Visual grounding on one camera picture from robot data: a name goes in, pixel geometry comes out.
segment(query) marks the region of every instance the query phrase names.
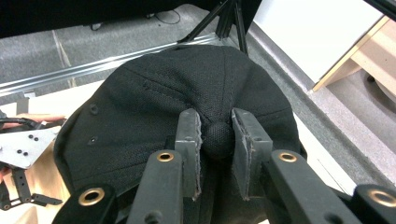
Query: wooden furniture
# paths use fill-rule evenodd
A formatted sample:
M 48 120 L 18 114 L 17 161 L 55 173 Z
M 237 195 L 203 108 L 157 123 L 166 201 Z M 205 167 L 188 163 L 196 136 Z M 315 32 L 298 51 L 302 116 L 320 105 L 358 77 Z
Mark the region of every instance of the wooden furniture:
M 396 95 L 396 22 L 383 17 L 318 82 L 314 91 L 364 69 Z

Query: cap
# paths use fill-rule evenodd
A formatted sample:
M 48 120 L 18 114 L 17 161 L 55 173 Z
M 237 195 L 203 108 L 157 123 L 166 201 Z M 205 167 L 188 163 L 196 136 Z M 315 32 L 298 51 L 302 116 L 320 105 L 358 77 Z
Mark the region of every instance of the cap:
M 263 202 L 238 197 L 231 171 L 234 107 L 252 113 L 275 148 L 300 151 L 290 103 L 268 73 L 237 49 L 202 45 L 120 66 L 62 127 L 55 161 L 72 193 L 105 183 L 121 195 L 176 135 L 180 112 L 193 108 L 202 122 L 202 194 L 185 200 L 185 222 L 257 223 Z

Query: white board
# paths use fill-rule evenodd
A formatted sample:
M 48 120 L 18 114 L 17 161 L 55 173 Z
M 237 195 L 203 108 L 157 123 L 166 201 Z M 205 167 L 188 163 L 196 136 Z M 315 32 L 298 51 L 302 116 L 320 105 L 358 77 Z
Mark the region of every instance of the white board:
M 381 16 L 363 0 L 263 0 L 254 21 L 318 82 Z

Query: black baseball cap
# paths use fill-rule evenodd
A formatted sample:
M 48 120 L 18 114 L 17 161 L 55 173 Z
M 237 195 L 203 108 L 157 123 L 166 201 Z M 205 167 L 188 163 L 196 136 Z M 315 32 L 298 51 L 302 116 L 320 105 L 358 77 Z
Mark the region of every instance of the black baseball cap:
M 202 193 L 196 202 L 184 199 L 184 223 L 258 223 L 263 201 L 243 201 L 231 169 L 234 107 L 251 112 L 275 148 L 300 153 L 290 103 L 268 73 L 237 49 L 201 45 L 115 70 L 62 127 L 55 162 L 71 193 L 105 183 L 121 198 L 137 188 L 149 155 L 176 135 L 179 114 L 194 108 L 202 122 Z

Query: white panel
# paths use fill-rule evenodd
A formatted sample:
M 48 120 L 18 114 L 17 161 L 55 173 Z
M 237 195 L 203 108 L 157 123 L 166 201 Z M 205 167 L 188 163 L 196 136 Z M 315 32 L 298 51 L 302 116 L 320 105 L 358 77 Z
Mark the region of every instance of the white panel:
M 362 0 L 263 0 L 254 21 L 318 82 L 381 16 Z

